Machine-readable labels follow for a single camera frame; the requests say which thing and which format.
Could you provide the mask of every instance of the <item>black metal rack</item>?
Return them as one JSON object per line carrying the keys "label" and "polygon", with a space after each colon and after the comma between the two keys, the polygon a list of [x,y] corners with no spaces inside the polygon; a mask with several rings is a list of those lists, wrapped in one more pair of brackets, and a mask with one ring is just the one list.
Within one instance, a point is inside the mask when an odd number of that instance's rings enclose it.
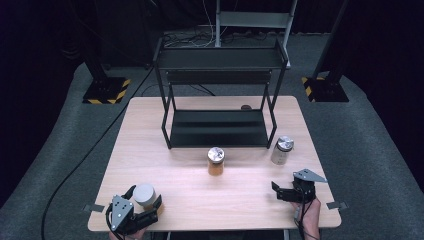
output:
{"label": "black metal rack", "polygon": [[[159,40],[153,64],[165,114],[162,131],[172,147],[267,147],[274,137],[277,124],[274,107],[281,87],[288,57],[278,38],[273,47],[260,48],[166,48]],[[280,70],[271,100],[268,85],[272,71]],[[168,98],[161,72],[166,71]],[[178,109],[174,85],[194,84],[256,84],[264,85],[260,108],[240,110]],[[263,107],[267,101],[273,128],[268,138]],[[166,122],[169,107],[174,110],[171,134]]]}

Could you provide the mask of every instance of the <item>wooden table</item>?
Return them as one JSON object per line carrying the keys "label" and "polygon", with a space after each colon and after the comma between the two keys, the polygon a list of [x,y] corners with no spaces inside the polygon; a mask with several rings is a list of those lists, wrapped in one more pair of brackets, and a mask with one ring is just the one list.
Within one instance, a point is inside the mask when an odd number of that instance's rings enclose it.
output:
{"label": "wooden table", "polygon": [[[240,109],[245,104],[255,108],[260,100],[256,96],[176,98],[179,109]],[[162,195],[165,206],[159,221],[149,226],[150,231],[296,228],[292,206],[277,200],[271,181],[293,188],[293,172],[308,168],[322,177],[325,173],[294,97],[279,96],[277,100],[274,113],[278,128],[272,147],[223,148],[225,165],[220,176],[208,174],[209,148],[167,148],[161,131],[163,112],[159,97],[130,101],[96,204],[108,206],[115,194],[124,194],[132,185],[150,183]],[[264,111],[264,118],[268,129],[268,111]],[[287,163],[277,166],[270,157],[283,135],[291,137],[295,147]],[[329,185],[317,182],[315,186],[322,202],[319,226],[339,226],[338,210],[329,210],[325,204],[334,201]],[[131,201],[135,213],[141,212],[134,199]],[[105,211],[91,213],[91,231],[109,230]]]}

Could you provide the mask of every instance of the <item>metal lid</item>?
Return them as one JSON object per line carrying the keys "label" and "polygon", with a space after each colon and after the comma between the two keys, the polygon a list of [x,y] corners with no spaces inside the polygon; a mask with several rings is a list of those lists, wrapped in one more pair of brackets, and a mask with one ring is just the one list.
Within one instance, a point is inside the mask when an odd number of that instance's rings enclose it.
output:
{"label": "metal lid", "polygon": [[287,136],[282,136],[278,139],[277,142],[277,147],[278,149],[280,149],[281,151],[284,152],[289,152],[293,149],[294,147],[294,141],[293,139],[287,137]]}
{"label": "metal lid", "polygon": [[219,147],[209,149],[208,157],[213,163],[221,163],[224,161],[224,150]]}

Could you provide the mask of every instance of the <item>metal bracket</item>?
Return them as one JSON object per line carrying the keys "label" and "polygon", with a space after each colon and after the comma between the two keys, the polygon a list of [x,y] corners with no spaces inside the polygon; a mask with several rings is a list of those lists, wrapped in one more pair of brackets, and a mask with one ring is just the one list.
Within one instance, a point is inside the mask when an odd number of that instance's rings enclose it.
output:
{"label": "metal bracket", "polygon": [[86,204],[82,210],[86,211],[86,212],[103,212],[103,209],[105,208],[105,206],[101,206],[101,205],[90,205],[90,204]]}
{"label": "metal bracket", "polygon": [[127,199],[115,195],[112,199],[113,211],[112,211],[112,231],[115,231],[119,225],[126,219],[127,216],[134,214],[134,205]]}
{"label": "metal bracket", "polygon": [[328,209],[335,209],[337,208],[339,211],[345,210],[349,208],[349,205],[347,205],[346,202],[331,202],[327,203]]}
{"label": "metal bracket", "polygon": [[303,169],[302,171],[299,172],[294,172],[293,176],[295,178],[299,178],[305,181],[311,181],[311,182],[328,182],[326,178],[323,178],[321,176],[319,176],[318,174],[312,172],[309,169]]}

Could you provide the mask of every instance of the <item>gray carpet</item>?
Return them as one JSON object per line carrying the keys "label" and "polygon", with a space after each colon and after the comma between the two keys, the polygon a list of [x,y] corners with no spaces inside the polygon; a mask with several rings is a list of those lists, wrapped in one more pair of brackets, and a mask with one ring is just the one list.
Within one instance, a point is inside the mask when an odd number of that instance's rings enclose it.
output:
{"label": "gray carpet", "polygon": [[[334,198],[350,206],[340,212],[342,225],[323,229],[322,239],[422,239],[423,193],[366,95],[343,78],[341,85],[350,102],[310,103],[307,100],[301,78],[312,74],[327,38],[327,35],[294,35],[289,38],[288,54],[292,67],[286,71],[280,91],[281,95],[293,95],[298,99]],[[270,42],[270,39],[245,39],[229,44]],[[159,95],[157,86],[154,86],[154,72],[139,89],[148,75],[143,68],[113,68],[107,75],[132,80],[123,101],[114,105],[83,104],[82,98],[91,83],[91,76],[84,64],[76,70],[54,130],[0,210],[0,239],[41,239],[41,219],[50,196],[95,146],[124,110],[129,98],[134,94]],[[216,95],[257,95],[256,89],[248,87],[211,87],[211,90]],[[205,95],[190,87],[176,89],[176,94]],[[108,239],[106,233],[93,233],[87,229],[89,213],[82,208],[95,201],[122,118],[123,115],[57,192],[46,215],[46,239]],[[297,231],[290,231],[290,235],[291,239],[300,239]],[[212,234],[211,239],[237,239],[238,236],[229,232]],[[281,232],[252,236],[282,239]],[[152,237],[152,234],[146,234],[146,239]]]}

